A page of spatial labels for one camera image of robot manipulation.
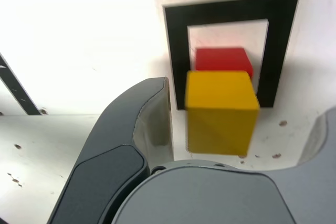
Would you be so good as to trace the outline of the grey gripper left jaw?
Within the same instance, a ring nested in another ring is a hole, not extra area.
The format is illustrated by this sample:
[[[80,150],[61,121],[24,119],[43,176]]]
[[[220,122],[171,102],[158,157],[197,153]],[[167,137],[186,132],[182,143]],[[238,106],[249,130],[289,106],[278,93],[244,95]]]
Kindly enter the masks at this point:
[[[119,95],[99,116],[49,223],[111,223],[152,169],[172,160],[169,80],[149,78]]]

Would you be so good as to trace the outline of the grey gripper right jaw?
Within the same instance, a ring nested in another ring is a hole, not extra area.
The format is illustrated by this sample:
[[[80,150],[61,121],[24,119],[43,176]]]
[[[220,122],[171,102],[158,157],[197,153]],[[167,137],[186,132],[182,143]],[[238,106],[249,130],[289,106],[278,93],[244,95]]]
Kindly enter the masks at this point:
[[[142,182],[113,223],[335,223],[335,109],[316,119],[298,165],[177,162]]]

